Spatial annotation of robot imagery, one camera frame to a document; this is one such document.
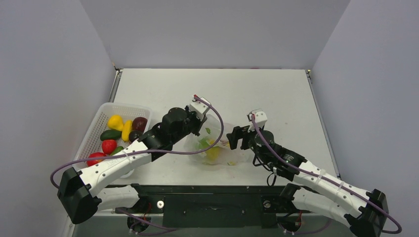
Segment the clear plastic bag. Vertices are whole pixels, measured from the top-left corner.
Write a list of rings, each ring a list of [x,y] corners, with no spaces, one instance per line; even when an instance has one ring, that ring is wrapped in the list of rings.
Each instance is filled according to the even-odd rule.
[[[229,141],[227,139],[226,134],[233,130],[234,125],[230,123],[224,124],[224,131],[222,134],[221,139],[216,143],[216,139],[219,137],[221,132],[221,125],[217,117],[212,115],[207,115],[207,121],[204,123],[200,130],[200,135],[196,136],[190,134],[186,137],[184,143],[184,150],[186,152],[195,152],[198,151],[196,149],[196,142],[198,139],[207,138],[212,140],[212,145],[221,147],[223,150],[220,153],[220,156],[217,161],[211,162],[206,159],[205,152],[189,155],[190,160],[201,163],[205,165],[229,165],[235,166],[240,163],[249,162],[251,159],[251,154],[248,150],[243,151],[240,149],[231,150],[229,146]]]

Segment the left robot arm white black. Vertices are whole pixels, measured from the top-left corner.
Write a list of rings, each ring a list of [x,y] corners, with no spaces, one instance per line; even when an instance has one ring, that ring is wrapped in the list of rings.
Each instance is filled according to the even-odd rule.
[[[209,107],[190,104],[186,108],[172,108],[163,116],[162,122],[114,155],[113,159],[79,171],[73,167],[62,174],[58,198],[73,224],[80,224],[97,211],[117,207],[131,208],[142,212],[147,207],[147,198],[135,189],[135,185],[110,188],[109,185],[131,170],[155,161],[170,151],[175,143],[185,136],[199,131],[206,121]]]

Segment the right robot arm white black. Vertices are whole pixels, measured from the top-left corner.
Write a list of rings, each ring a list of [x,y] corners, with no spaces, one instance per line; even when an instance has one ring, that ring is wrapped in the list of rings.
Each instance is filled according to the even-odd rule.
[[[357,237],[378,237],[383,233],[388,206],[383,192],[356,188],[316,167],[305,157],[275,143],[270,131],[233,128],[227,134],[231,149],[242,140],[241,149],[251,149],[254,157],[276,176],[290,181],[279,196],[285,211],[307,210],[345,225]]]

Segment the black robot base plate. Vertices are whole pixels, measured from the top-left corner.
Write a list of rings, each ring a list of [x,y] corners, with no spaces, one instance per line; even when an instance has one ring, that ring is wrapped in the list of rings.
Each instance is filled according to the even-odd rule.
[[[283,186],[134,185],[140,200],[133,207],[116,204],[112,211],[163,219],[168,228],[275,228],[298,210],[281,198]]]

